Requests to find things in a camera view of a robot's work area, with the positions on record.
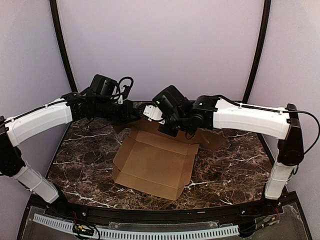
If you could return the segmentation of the brown cardboard box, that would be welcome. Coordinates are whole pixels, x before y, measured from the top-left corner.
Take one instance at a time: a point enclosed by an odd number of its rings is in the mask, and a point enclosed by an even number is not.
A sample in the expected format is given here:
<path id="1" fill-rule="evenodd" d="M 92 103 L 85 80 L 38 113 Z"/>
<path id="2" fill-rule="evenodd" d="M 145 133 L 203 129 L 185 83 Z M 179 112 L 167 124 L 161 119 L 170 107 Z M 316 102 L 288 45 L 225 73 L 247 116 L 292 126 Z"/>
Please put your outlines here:
<path id="1" fill-rule="evenodd" d="M 175 137 L 161 133 L 157 122 L 139 121 L 113 126 L 128 136 L 113 159 L 112 177 L 116 184 L 156 197 L 177 200 L 190 183 L 200 147 L 216 150 L 225 138 L 198 129 L 194 137 L 179 131 Z"/>

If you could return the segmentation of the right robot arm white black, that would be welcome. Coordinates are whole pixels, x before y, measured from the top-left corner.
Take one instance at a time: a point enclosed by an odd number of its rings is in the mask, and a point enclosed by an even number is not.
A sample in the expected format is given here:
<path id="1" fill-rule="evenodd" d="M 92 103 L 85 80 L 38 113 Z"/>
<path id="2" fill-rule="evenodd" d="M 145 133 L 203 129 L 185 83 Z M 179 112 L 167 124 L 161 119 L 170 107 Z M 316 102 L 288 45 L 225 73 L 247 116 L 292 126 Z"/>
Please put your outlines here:
<path id="1" fill-rule="evenodd" d="M 264 197 L 280 198 L 283 188 L 297 172 L 309 149 L 304 148 L 299 114 L 319 120 L 310 112 L 286 107 L 264 107 L 236 102 L 223 95 L 201 95 L 187 99 L 175 86 L 158 93 L 143 114 L 160 124 L 161 133 L 176 137 L 178 132 L 194 136 L 198 129 L 234 129 L 268 135 L 278 140 L 278 156 L 264 188 Z"/>

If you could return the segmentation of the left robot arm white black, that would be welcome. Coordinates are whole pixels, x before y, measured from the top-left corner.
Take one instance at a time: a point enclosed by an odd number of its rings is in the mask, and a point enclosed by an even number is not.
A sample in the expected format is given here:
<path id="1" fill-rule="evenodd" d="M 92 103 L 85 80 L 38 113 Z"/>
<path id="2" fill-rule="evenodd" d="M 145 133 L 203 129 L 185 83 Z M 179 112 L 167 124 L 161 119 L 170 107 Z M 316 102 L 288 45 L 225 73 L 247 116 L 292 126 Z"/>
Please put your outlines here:
<path id="1" fill-rule="evenodd" d="M 9 118 L 0 118 L 0 174 L 14 178 L 48 204 L 64 201 L 62 192 L 22 159 L 18 146 L 54 127 L 82 119 L 106 119 L 111 125 L 140 120 L 133 102 L 128 100 L 134 79 L 119 81 L 95 75 L 90 86 L 71 92 L 48 104 Z"/>

